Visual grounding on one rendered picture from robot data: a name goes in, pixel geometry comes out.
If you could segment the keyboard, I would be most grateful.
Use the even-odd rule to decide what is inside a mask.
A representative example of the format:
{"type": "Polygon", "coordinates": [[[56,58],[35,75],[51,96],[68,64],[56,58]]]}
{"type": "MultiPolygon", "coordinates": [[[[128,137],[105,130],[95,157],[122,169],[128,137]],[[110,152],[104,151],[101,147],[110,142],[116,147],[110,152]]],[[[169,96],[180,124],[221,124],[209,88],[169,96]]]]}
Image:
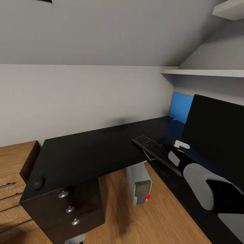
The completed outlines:
{"type": "Polygon", "coordinates": [[[151,140],[150,138],[144,135],[135,138],[132,141],[135,142],[140,147],[142,147],[145,151],[150,153],[156,159],[164,163],[167,167],[171,168],[178,175],[182,176],[182,174],[179,172],[176,166],[169,160],[168,158],[169,152],[165,151],[165,148],[163,148],[162,145],[156,143],[155,141],[151,140]]]}

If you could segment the notebook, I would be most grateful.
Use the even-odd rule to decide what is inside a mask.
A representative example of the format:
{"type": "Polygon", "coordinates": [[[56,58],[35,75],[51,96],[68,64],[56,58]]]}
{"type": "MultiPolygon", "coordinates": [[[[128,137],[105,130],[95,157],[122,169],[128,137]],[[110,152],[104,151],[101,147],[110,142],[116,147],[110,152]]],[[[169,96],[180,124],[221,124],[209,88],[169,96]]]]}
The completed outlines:
{"type": "Polygon", "coordinates": [[[154,160],[154,159],[156,159],[154,156],[152,156],[150,153],[148,153],[148,152],[145,151],[144,149],[143,149],[143,151],[145,152],[145,154],[147,155],[147,157],[148,157],[150,160],[154,160]]]}

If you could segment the mouse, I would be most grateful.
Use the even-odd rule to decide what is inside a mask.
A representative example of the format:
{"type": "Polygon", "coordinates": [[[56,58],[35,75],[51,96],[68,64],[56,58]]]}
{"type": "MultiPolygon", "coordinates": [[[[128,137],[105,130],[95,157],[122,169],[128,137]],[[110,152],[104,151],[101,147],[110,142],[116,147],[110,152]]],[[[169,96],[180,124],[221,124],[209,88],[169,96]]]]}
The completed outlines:
{"type": "Polygon", "coordinates": [[[45,183],[45,178],[43,176],[36,177],[33,180],[33,188],[39,189],[40,187],[43,186],[44,183],[45,183]]]}

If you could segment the monitor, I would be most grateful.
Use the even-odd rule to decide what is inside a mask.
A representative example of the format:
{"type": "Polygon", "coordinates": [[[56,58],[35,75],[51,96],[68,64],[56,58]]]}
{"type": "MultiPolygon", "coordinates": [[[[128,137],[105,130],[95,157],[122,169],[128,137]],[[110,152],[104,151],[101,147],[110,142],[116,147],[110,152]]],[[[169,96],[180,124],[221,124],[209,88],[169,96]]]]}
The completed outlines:
{"type": "Polygon", "coordinates": [[[244,189],[244,105],[195,94],[181,139],[244,189]]]}

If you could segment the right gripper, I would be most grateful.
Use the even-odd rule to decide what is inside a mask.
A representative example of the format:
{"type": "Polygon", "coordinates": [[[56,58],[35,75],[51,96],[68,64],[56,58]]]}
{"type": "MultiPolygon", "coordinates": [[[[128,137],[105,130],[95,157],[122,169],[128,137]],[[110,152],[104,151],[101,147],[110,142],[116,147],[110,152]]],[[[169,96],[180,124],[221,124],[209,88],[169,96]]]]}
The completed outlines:
{"type": "Polygon", "coordinates": [[[175,146],[172,146],[170,144],[164,144],[163,148],[165,148],[165,151],[170,152],[172,149],[176,148],[175,146]]]}

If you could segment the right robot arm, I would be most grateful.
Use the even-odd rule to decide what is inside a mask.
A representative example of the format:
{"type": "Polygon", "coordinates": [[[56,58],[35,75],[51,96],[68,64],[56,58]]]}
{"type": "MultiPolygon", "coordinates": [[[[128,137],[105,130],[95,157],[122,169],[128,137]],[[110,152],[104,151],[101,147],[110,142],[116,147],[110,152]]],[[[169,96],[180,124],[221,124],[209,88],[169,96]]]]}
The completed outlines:
{"type": "Polygon", "coordinates": [[[244,244],[244,194],[225,178],[204,168],[185,155],[179,147],[186,143],[164,144],[169,160],[186,179],[203,208],[214,212],[244,244]]]}

